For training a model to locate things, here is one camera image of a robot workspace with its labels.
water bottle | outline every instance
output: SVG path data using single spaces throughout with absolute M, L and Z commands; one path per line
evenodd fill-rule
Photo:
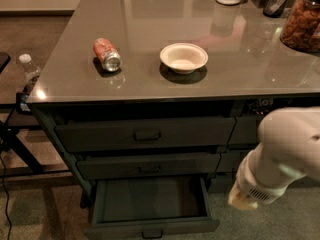
M 24 77 L 25 77 L 25 89 L 27 93 L 30 93 L 35 86 L 38 78 L 41 74 L 41 68 L 38 67 L 32 60 L 29 54 L 22 54 L 19 57 L 19 61 L 21 62 L 24 68 Z

open drawer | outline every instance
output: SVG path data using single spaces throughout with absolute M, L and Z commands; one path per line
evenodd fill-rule
M 199 176 L 99 181 L 90 240 L 213 232 L 204 181 Z

plastic bottle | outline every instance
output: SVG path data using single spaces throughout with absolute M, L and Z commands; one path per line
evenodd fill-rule
M 320 0 L 296 0 L 281 41 L 302 52 L 320 52 Z
M 19 57 L 19 61 L 21 62 L 24 68 L 24 76 L 26 83 L 26 92 L 30 93 L 35 86 L 38 78 L 41 74 L 41 68 L 38 67 L 32 60 L 29 54 L 22 54 Z

jar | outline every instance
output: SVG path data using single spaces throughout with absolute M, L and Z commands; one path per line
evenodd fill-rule
M 296 0 L 280 39 L 294 50 L 320 52 L 320 0 Z

cable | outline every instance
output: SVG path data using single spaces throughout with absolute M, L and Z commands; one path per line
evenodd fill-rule
M 9 192 L 8 192 L 8 189 L 6 188 L 6 185 L 5 185 L 5 182 L 4 182 L 4 177 L 6 175 L 6 170 L 7 170 L 7 167 L 4 163 L 4 161 L 2 160 L 2 153 L 0 153 L 0 160 L 1 160 L 1 163 L 3 165 L 3 174 L 2 174 L 2 187 L 4 189 L 4 191 L 6 192 L 6 195 L 7 195 L 7 202 L 6 202 L 6 208 L 5 208 L 5 213 L 6 213 L 6 217 L 7 217 L 7 221 L 9 223 L 9 231 L 8 231 L 8 235 L 7 235 L 7 240 L 10 239 L 10 234 L 11 234 L 11 229 L 12 229 L 12 223 L 11 223 L 11 220 L 10 220 L 10 217 L 9 217 L 9 214 L 8 214 L 8 205 L 9 205 Z

